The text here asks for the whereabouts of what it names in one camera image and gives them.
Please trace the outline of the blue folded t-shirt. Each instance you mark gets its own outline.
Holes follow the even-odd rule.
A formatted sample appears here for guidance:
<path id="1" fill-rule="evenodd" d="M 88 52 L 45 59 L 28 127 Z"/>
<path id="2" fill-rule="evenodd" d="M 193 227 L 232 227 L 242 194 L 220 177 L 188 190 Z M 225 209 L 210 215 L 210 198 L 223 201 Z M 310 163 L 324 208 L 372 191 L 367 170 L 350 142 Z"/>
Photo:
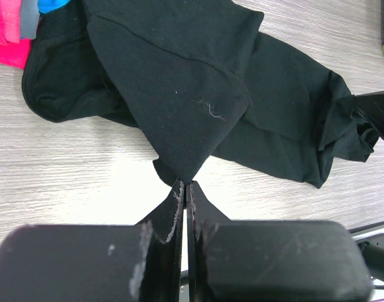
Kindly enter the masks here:
<path id="1" fill-rule="evenodd" d="M 64 7 L 71 0 L 38 0 L 38 11 L 47 14 Z"/>

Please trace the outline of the grey folded t-shirt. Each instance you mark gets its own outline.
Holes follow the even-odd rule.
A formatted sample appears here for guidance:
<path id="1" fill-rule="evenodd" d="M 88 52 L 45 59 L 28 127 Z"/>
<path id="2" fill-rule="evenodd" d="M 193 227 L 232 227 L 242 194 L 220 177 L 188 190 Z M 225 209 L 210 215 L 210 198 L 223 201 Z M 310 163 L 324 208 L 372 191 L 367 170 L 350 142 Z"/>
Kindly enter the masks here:
<path id="1" fill-rule="evenodd" d="M 37 0 L 22 0 L 20 6 L 20 38 L 33 40 L 37 35 L 40 13 Z"/>

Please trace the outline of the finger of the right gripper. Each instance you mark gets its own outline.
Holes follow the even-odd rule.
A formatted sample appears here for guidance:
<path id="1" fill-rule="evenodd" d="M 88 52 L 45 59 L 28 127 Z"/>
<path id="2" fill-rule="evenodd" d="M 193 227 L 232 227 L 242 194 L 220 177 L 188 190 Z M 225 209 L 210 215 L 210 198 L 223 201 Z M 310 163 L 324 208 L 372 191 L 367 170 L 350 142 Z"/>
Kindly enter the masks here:
<path id="1" fill-rule="evenodd" d="M 354 97 L 358 111 L 384 140 L 384 91 Z"/>

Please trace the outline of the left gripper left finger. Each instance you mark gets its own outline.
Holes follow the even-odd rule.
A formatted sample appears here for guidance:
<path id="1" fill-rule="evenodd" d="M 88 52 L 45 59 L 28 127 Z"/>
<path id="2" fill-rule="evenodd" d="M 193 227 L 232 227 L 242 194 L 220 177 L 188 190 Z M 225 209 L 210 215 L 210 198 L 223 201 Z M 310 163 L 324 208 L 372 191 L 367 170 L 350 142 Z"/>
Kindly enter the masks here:
<path id="1" fill-rule="evenodd" d="M 135 225 L 27 225 L 0 246 L 0 301 L 177 301 L 183 183 Z"/>

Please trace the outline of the pink folded t-shirt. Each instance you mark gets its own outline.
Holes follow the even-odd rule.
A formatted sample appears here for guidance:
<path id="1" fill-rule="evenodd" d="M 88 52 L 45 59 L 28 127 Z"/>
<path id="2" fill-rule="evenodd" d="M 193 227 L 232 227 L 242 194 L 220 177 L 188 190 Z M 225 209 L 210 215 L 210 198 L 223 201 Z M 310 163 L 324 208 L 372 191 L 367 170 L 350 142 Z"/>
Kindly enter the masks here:
<path id="1" fill-rule="evenodd" d="M 0 64 L 23 69 L 31 48 L 20 36 L 20 0 L 0 0 Z"/>

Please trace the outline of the black t-shirt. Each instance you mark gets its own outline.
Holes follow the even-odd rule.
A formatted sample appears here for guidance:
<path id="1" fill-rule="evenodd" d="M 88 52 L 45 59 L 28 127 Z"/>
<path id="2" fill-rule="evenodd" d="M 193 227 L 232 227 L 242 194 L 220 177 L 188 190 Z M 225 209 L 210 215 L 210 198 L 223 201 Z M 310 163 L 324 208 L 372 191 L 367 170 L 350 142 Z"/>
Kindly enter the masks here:
<path id="1" fill-rule="evenodd" d="M 22 91 L 40 117 L 142 130 L 167 184 L 213 155 L 321 187 L 378 134 L 343 78 L 232 1 L 71 1 L 44 15 Z"/>

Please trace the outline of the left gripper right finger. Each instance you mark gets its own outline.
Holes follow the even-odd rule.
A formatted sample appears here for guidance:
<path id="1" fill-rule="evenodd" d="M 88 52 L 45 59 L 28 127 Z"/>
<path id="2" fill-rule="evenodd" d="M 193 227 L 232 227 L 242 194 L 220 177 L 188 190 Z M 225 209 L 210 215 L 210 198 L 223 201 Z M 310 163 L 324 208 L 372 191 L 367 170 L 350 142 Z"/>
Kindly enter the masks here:
<path id="1" fill-rule="evenodd" d="M 368 301 L 349 232 L 327 220 L 231 220 L 186 187 L 191 301 Z"/>

